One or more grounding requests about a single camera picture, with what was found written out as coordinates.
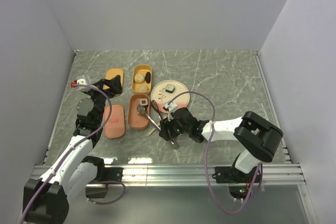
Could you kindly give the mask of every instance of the white enclosure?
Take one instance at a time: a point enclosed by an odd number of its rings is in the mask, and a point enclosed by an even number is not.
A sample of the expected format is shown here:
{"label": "white enclosure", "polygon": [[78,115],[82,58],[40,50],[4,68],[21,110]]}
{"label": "white enclosure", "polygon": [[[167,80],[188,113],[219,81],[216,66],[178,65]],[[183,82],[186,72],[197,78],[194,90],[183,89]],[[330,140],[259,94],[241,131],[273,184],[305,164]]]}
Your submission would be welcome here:
{"label": "white enclosure", "polygon": [[73,49],[259,52],[320,223],[335,223],[335,0],[0,0],[0,216],[15,223]]}
{"label": "white enclosure", "polygon": [[335,223],[336,0],[288,0],[260,60],[321,223]]}
{"label": "white enclosure", "polygon": [[75,49],[259,50],[286,0],[48,0]]}

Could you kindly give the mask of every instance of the round cookie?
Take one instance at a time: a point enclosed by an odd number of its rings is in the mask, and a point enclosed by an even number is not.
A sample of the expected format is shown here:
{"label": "round cookie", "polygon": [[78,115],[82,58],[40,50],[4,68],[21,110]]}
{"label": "round cookie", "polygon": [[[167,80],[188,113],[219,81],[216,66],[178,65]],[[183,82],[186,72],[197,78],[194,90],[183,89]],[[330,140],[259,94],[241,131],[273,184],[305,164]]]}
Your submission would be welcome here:
{"label": "round cookie", "polygon": [[145,81],[145,76],[141,73],[137,73],[135,76],[134,76],[134,81],[136,83],[143,83]]}
{"label": "round cookie", "polygon": [[149,90],[149,88],[146,85],[141,85],[138,87],[139,93],[146,93]]}

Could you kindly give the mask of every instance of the marble surface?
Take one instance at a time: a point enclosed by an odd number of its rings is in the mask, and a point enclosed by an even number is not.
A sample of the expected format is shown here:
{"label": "marble surface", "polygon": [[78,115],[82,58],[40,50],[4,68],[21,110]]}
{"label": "marble surface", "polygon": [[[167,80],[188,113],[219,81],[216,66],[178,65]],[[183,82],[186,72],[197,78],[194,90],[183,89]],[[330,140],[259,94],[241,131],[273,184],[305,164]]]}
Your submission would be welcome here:
{"label": "marble surface", "polygon": [[[88,74],[93,81],[104,77],[110,68],[124,70],[123,93],[112,99],[121,103],[128,115],[133,69],[139,64],[149,64],[153,69],[152,87],[160,81],[173,79],[184,83],[189,90],[208,96],[216,106],[216,120],[228,120],[252,110],[274,122],[264,86],[252,51],[230,50],[164,50],[164,51],[79,51],[72,65],[70,79]],[[52,164],[68,145],[75,128],[76,104],[85,94],[70,88],[68,83],[59,119],[52,136],[46,164]],[[191,113],[200,120],[211,118],[212,110],[202,97],[191,95],[188,105]],[[151,110],[151,116],[158,116]],[[186,135],[178,137],[180,148],[173,150],[155,131],[151,136],[144,131],[129,128],[119,139],[102,137],[90,155],[106,159],[106,163],[202,163],[205,144],[198,144]],[[211,144],[210,163],[232,163],[244,150],[238,141],[223,140]],[[274,162],[284,162],[281,148]]]}

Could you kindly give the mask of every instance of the metal rail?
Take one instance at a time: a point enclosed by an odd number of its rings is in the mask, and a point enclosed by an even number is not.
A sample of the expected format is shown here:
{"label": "metal rail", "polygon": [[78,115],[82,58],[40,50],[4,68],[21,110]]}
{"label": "metal rail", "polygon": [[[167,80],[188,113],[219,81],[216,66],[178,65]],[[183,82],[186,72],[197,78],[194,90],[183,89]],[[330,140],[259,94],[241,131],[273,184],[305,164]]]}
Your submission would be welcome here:
{"label": "metal rail", "polygon": [[[214,167],[227,166],[210,165],[209,174],[215,173]],[[32,178],[38,179],[51,166],[36,165]],[[204,166],[201,164],[177,164],[177,165],[106,165],[106,167],[122,167],[122,181],[126,186],[206,186]],[[265,185],[305,185],[302,170],[299,164],[265,164],[263,182]],[[101,185],[90,184],[89,187]]]}

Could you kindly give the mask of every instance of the pink plate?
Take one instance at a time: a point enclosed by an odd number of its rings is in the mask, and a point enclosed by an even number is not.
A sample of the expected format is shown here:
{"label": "pink plate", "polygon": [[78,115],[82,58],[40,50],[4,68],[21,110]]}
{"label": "pink plate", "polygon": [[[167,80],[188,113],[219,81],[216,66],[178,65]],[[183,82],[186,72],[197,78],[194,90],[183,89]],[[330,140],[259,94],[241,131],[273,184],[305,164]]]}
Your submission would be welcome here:
{"label": "pink plate", "polygon": [[[168,93],[165,91],[165,88],[168,84],[174,85],[175,90],[173,93]],[[165,80],[159,82],[155,87],[152,89],[151,93],[151,100],[155,100],[159,106],[159,109],[163,113],[167,113],[163,106],[166,102],[172,100],[178,94],[188,91],[188,88],[179,81],[174,80]],[[179,108],[187,107],[190,101],[190,94],[183,94],[182,96],[176,98],[174,102],[178,105]]]}

